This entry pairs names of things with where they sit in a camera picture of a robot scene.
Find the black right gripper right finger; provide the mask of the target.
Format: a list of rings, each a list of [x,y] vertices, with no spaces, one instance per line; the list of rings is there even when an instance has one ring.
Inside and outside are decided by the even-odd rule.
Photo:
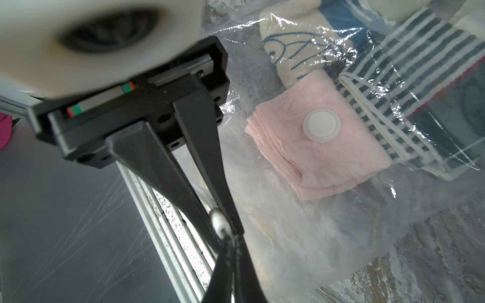
[[[267,303],[243,236],[235,238],[235,302]]]

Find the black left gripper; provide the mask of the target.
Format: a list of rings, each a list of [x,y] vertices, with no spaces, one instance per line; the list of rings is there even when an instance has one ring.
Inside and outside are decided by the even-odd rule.
[[[65,160],[101,169],[113,156],[179,208],[220,252],[208,212],[171,151],[186,141],[232,233],[243,235],[217,129],[230,84],[227,62],[221,41],[209,36],[165,65],[103,90],[44,101],[28,117],[37,139],[56,146]]]

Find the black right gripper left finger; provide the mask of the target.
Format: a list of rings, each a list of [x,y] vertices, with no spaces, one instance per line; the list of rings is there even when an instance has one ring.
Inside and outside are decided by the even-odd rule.
[[[230,236],[223,239],[222,251],[219,254],[208,289],[202,303],[231,302],[232,283],[234,278],[234,245]]]

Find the pink towel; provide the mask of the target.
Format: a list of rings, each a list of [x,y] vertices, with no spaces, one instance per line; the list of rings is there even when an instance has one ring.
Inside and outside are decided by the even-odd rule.
[[[316,143],[304,134],[305,117],[317,109],[329,109],[341,119],[341,132],[329,143]],[[343,193],[392,164],[322,69],[257,105],[247,122],[247,134],[302,201]]]

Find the cream and teal towel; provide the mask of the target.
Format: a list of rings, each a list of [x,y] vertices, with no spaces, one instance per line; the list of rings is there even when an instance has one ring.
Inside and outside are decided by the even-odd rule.
[[[284,87],[352,62],[373,37],[361,11],[357,1],[283,1],[262,10],[263,48]]]

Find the clear plastic vacuum bag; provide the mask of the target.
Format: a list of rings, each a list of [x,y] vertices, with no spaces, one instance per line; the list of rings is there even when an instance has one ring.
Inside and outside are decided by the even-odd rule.
[[[484,301],[484,2],[209,1],[275,302]]]

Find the green striped towel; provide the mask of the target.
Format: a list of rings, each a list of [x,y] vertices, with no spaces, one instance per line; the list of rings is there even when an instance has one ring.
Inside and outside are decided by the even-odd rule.
[[[338,77],[394,164],[452,181],[484,170],[484,34],[425,5],[396,16]]]

